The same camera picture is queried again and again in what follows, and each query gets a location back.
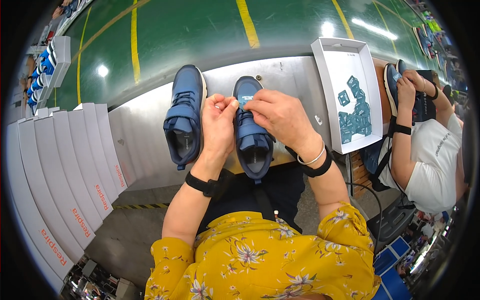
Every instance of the bangle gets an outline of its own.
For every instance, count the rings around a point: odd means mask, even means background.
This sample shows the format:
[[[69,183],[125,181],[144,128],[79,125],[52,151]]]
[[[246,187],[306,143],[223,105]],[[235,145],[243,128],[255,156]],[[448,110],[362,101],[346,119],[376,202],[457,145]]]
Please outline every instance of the bangle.
[[[320,154],[314,160],[312,160],[311,162],[305,163],[300,159],[300,156],[297,154],[297,161],[301,165],[304,165],[304,166],[307,166],[307,165],[310,165],[310,164],[313,164],[314,162],[316,162],[322,156],[322,154],[325,152],[325,141],[322,141],[322,143],[324,144],[323,148],[322,148],[322,151],[320,152]]]
[[[422,76],[422,78],[423,78],[423,91],[422,91],[422,93],[424,93],[424,92],[425,92],[425,85],[426,85],[426,83],[425,83],[425,77]]]

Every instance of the shoe tongue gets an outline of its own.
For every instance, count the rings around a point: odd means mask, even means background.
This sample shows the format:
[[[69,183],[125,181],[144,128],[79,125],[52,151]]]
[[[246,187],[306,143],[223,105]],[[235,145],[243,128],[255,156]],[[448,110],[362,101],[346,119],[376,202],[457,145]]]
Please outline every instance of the shoe tongue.
[[[190,124],[190,119],[188,118],[172,118],[168,121],[168,128],[170,130],[180,132],[192,132],[192,125]]]
[[[268,150],[268,142],[264,134],[252,134],[242,138],[240,150],[245,151],[251,147],[264,148]]]

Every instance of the black wrist strap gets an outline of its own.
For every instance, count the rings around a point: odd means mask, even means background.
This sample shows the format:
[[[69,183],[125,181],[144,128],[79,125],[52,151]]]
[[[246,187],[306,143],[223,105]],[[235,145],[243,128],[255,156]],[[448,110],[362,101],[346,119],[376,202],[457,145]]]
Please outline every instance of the black wrist strap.
[[[235,175],[232,172],[227,169],[222,169],[218,180],[210,179],[208,182],[205,182],[188,172],[185,177],[185,182],[194,189],[203,192],[205,197],[218,198],[226,190],[233,177],[235,177]]]
[[[390,118],[390,125],[388,126],[387,136],[393,138],[393,134],[395,132],[411,135],[412,134],[412,129],[410,127],[407,127],[407,126],[398,125],[396,123],[396,117],[392,116]]]
[[[433,83],[433,86],[435,87],[435,95],[433,95],[431,100],[435,100],[438,97],[438,88],[437,88],[437,84],[435,82],[432,82],[432,83]]]
[[[295,151],[293,151],[291,148],[285,146],[285,149],[295,158],[297,159],[297,153]],[[325,174],[328,169],[331,167],[332,165],[332,160],[333,160],[333,154],[328,150],[328,147],[325,146],[325,151],[327,153],[327,156],[325,158],[325,161],[324,163],[319,167],[319,168],[316,168],[316,169],[312,169],[311,167],[309,166],[306,166],[306,165],[302,165],[301,168],[302,168],[302,171],[303,173],[305,173],[305,175],[307,175],[308,177],[318,177],[318,176],[322,176],[323,174]]]

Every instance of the silver bracelet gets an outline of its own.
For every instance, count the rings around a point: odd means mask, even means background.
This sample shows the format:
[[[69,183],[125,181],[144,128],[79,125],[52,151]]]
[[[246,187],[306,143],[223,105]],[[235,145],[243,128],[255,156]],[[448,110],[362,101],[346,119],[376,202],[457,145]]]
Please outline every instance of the silver bracelet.
[[[313,164],[314,162],[316,162],[320,156],[322,156],[322,154],[325,152],[325,141],[322,141],[324,146],[323,146],[323,149],[322,151],[320,152],[320,154],[316,157],[316,159],[312,160],[311,162],[308,162],[308,163],[304,163],[303,161],[300,161],[300,157],[299,155],[297,154],[297,161],[301,164],[301,165],[304,165],[304,166],[307,166],[309,164]]]

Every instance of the wooden pallet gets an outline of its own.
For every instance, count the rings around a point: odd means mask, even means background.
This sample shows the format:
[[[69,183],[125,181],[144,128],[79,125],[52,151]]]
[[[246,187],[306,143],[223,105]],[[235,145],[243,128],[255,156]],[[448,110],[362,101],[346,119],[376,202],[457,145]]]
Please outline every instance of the wooden pallet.
[[[350,155],[350,162],[352,165],[352,177],[353,182],[358,184],[363,184],[368,186],[369,188],[372,187],[372,183],[368,180],[369,172],[365,168],[362,160],[360,159],[360,153],[357,151],[353,151],[349,153]],[[368,190],[361,186],[355,186],[353,188],[353,197],[355,199],[360,198],[365,192]]]

